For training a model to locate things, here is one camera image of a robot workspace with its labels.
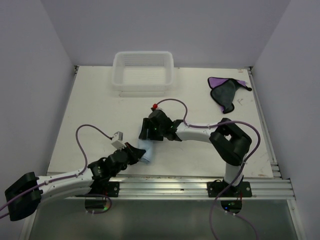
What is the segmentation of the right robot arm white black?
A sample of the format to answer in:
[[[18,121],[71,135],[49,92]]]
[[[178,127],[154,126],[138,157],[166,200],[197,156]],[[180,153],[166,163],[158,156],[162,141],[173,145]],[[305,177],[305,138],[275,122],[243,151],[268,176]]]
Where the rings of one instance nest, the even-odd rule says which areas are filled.
[[[163,110],[154,109],[143,119],[138,139],[141,141],[197,141],[212,144],[225,161],[223,192],[235,196],[240,190],[240,171],[252,139],[233,121],[223,118],[218,126],[188,125],[182,119],[171,120]]]

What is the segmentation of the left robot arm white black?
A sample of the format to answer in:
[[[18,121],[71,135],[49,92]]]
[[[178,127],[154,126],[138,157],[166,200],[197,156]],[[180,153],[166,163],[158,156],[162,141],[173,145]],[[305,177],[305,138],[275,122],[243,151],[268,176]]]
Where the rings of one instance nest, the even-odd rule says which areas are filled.
[[[22,220],[32,215],[40,204],[73,196],[112,197],[109,181],[119,172],[134,165],[148,152],[129,143],[108,157],[91,162],[84,170],[51,176],[28,172],[4,192],[9,219]]]

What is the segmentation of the light blue towel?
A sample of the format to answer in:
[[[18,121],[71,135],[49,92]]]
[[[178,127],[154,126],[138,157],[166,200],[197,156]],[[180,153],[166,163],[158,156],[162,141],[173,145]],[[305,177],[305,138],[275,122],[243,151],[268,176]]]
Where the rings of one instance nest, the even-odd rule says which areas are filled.
[[[138,139],[138,148],[145,150],[145,153],[139,160],[142,163],[150,164],[154,158],[154,143],[152,140],[142,140]]]

